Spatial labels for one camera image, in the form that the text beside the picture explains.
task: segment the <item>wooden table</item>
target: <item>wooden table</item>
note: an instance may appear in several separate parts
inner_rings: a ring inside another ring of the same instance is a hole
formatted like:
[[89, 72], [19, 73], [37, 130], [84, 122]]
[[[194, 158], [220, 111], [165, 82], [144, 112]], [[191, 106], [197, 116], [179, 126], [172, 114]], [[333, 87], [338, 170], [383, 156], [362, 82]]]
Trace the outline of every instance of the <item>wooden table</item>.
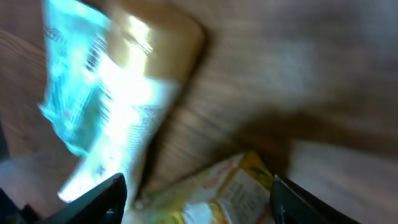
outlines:
[[[99, 1], [90, 1], [100, 6]], [[146, 190], [255, 150], [361, 223], [398, 222], [398, 3], [169, 0], [207, 31], [189, 88], [150, 146]], [[0, 1], [0, 187], [43, 217], [77, 162], [40, 114], [40, 1]]]

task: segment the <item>plastic wrapper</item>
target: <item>plastic wrapper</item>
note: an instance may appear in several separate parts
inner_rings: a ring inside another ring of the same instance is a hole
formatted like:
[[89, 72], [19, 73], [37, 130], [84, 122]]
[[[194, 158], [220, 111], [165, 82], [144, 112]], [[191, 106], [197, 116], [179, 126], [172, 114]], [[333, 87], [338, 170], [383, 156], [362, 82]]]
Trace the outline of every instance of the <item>plastic wrapper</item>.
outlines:
[[239, 154], [146, 195], [123, 223], [272, 224], [273, 180], [255, 152]]
[[58, 195], [71, 202], [115, 173], [123, 173], [127, 209], [138, 191], [147, 145], [187, 80], [203, 33], [187, 16], [149, 1], [110, 1], [106, 11], [110, 18], [106, 35], [98, 26], [88, 29], [87, 40], [76, 41], [83, 48], [74, 53], [85, 62], [76, 62], [80, 72], [76, 79], [82, 80], [61, 82], [61, 91], [50, 94], [56, 103], [67, 99], [58, 111], [59, 119], [52, 120], [62, 124], [60, 131], [54, 125], [57, 134], [69, 145], [71, 136], [82, 137], [78, 142], [84, 144], [73, 146], [86, 152]]
[[42, 114], [77, 156], [85, 156], [97, 133], [98, 84], [91, 72], [93, 43], [109, 19], [75, 0], [44, 0], [47, 87]]

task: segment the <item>food package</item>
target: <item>food package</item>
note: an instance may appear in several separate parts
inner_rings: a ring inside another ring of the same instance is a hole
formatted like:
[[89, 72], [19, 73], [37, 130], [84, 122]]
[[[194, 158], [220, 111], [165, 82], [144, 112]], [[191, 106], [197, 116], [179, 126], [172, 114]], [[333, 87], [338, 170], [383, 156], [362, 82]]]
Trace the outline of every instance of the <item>food package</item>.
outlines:
[[99, 76], [98, 133], [58, 195], [71, 202], [122, 173], [128, 209], [147, 145], [188, 80], [204, 35], [194, 20], [163, 4], [113, 0], [105, 9], [111, 22], [88, 60]]
[[238, 154], [145, 196], [125, 213], [123, 223], [273, 223], [273, 180], [255, 152]]

